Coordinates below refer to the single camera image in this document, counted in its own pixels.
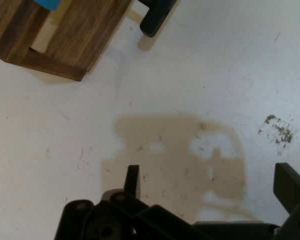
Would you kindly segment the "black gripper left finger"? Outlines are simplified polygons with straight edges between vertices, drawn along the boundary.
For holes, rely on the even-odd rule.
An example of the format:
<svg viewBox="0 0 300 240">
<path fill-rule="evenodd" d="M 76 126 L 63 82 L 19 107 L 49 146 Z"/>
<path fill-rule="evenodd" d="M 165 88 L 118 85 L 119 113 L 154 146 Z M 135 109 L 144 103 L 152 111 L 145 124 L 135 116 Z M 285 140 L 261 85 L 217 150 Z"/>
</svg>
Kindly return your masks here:
<svg viewBox="0 0 300 240">
<path fill-rule="evenodd" d="M 65 205 L 56 240 L 204 240 L 205 235 L 159 205 L 139 200 L 140 168 L 129 165 L 122 190 L 94 204 Z"/>
</svg>

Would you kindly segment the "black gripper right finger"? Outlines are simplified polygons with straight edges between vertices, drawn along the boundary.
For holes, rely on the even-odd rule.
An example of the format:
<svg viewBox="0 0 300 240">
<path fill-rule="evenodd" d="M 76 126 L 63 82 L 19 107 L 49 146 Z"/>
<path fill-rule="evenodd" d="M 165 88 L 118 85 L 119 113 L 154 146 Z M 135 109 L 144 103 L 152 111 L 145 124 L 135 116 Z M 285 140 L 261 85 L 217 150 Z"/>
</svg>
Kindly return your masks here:
<svg viewBox="0 0 300 240">
<path fill-rule="evenodd" d="M 273 238 L 300 240 L 300 174 L 286 162 L 275 164 L 273 193 L 289 214 Z"/>
</svg>

